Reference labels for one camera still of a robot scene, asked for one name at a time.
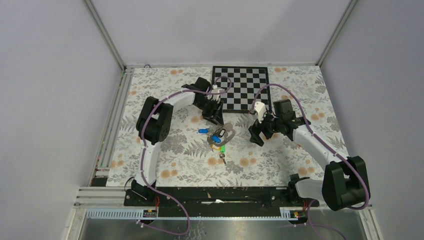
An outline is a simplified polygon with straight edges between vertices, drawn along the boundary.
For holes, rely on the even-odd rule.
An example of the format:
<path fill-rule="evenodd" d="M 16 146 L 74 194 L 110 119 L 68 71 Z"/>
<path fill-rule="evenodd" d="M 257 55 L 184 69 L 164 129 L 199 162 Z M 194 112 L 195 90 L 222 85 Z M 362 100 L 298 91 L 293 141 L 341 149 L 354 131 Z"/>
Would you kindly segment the black tag keyring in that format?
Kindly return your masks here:
<path fill-rule="evenodd" d="M 218 133 L 218 137 L 222 138 L 224 136 L 224 134 L 226 133 L 225 129 L 222 129 L 219 133 Z"/>

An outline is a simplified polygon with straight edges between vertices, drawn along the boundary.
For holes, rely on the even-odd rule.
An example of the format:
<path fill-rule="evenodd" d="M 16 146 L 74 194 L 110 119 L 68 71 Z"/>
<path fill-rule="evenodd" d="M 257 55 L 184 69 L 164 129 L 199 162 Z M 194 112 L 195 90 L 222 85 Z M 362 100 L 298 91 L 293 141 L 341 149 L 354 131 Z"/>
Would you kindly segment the blue tag key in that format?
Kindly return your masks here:
<path fill-rule="evenodd" d="M 221 143 L 221 139 L 217 135 L 212 135 L 211 139 L 217 144 Z"/>
<path fill-rule="evenodd" d="M 210 130 L 208 128 L 201 128 L 198 130 L 199 134 L 208 134 Z"/>

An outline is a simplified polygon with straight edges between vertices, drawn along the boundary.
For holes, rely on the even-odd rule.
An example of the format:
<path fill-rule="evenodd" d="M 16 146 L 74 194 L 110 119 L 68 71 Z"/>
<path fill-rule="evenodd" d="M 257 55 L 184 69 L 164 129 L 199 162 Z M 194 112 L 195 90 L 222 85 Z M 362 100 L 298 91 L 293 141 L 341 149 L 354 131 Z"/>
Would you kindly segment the green tag key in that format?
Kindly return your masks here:
<path fill-rule="evenodd" d="M 219 158 L 222 160 L 224 165 L 227 164 L 226 159 L 225 159 L 226 158 L 225 152 L 226 152 L 226 146 L 225 145 L 220 146 L 219 147 Z"/>

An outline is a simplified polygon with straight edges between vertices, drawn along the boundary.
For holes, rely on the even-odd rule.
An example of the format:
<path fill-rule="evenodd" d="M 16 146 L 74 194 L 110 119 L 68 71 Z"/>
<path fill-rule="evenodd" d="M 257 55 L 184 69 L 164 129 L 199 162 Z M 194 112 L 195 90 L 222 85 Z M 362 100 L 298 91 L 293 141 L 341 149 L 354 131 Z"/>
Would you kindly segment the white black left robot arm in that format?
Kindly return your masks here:
<path fill-rule="evenodd" d="M 136 130 L 142 144 L 137 173 L 131 183 L 131 191 L 144 206 L 155 200 L 156 166 L 162 142 L 171 129 L 173 114 L 179 110 L 195 106 L 201 110 L 204 120 L 216 127 L 224 125 L 223 101 L 221 95 L 227 88 L 218 87 L 207 79 L 199 77 L 193 84 L 184 84 L 178 91 L 162 99 L 149 96 L 142 107 L 136 122 Z"/>

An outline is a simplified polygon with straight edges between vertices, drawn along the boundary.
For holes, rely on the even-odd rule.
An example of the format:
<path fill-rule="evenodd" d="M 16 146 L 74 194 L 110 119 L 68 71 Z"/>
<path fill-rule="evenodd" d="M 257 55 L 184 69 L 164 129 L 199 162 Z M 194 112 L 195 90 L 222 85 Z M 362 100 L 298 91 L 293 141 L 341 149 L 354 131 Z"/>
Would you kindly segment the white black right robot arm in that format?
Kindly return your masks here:
<path fill-rule="evenodd" d="M 257 119 L 248 128 L 250 142 L 264 145 L 274 134 L 282 134 L 303 148 L 324 170 L 322 180 L 292 175 L 287 185 L 287 201 L 293 206 L 306 199 L 324 201 L 333 211 L 361 210 L 368 206 L 371 193 L 365 161 L 359 156 L 338 153 L 323 140 L 304 117 L 297 117 L 290 100 L 274 102 L 275 112 L 255 101 L 251 113 Z"/>

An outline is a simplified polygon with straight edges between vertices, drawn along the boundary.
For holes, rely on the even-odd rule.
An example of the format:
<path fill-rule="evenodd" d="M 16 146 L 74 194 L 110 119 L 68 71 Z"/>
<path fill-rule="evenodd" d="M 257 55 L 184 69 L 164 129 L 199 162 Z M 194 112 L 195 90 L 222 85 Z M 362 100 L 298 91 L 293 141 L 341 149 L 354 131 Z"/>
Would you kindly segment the floral table mat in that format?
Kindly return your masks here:
<path fill-rule="evenodd" d="M 141 139 L 136 122 L 147 97 L 162 99 L 197 78 L 212 80 L 212 67 L 137 68 L 132 76 L 126 104 L 111 159 L 107 186 L 122 187 L 139 169 Z M 298 116 L 305 113 L 315 130 L 341 154 L 347 154 L 334 109 L 318 66 L 267 67 L 271 103 L 289 99 Z M 249 126 L 256 117 L 226 112 L 235 137 L 225 146 L 225 161 L 213 150 L 199 129 L 213 124 L 191 105 L 172 116 L 169 134 L 162 143 L 156 165 L 156 183 L 161 187 L 284 186 L 290 175 L 320 180 L 321 166 L 300 146 L 281 134 L 265 139 L 263 146 L 249 141 Z"/>

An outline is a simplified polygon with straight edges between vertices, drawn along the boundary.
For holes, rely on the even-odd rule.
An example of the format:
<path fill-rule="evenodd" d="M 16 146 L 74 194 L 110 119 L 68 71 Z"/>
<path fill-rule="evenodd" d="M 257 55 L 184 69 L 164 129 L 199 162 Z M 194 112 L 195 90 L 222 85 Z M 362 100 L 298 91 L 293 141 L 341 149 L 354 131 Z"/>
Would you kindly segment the black white chessboard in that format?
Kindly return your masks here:
<path fill-rule="evenodd" d="M 213 66 L 212 82 L 219 88 L 226 89 L 231 79 L 230 90 L 220 99 L 225 113 L 248 113 L 252 103 L 260 101 L 267 110 L 272 109 L 269 74 L 266 67 L 253 66 Z"/>

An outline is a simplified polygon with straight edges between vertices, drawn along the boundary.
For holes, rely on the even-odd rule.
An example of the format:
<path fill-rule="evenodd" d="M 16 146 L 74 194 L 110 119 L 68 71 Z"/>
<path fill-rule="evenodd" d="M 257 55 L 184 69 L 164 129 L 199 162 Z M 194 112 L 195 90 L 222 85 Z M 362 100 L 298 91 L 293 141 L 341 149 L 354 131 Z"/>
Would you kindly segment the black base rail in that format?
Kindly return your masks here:
<path fill-rule="evenodd" d="M 160 218 L 294 219 L 318 201 L 301 198 L 286 187 L 165 187 L 134 184 L 125 191 L 126 207 L 151 207 Z"/>

